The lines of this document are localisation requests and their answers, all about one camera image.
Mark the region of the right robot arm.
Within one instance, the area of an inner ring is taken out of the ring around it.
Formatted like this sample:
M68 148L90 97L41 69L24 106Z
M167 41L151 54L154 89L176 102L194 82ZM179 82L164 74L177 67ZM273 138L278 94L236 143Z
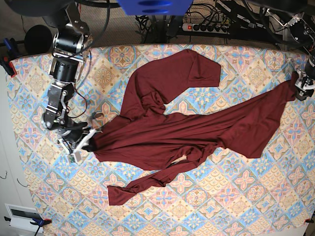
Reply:
M81 77L93 42L90 29L81 20L73 0L7 0L6 4L19 15L41 17L48 26L57 29L49 72L53 82L41 121L45 129L57 134L68 162L80 163L80 151L89 146L96 129L87 122L75 122L67 106L78 94L76 81Z

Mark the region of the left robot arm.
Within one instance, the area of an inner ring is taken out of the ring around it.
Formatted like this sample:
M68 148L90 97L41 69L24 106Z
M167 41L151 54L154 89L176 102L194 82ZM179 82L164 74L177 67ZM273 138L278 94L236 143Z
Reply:
M309 0L244 0L242 3L251 17L260 21L277 43L303 48L309 54L304 70L297 70L295 95L300 101L311 97L315 91L315 23L312 20L315 6ZM278 22L282 30L288 30L292 40L277 36L270 29L271 23L266 21L268 17Z

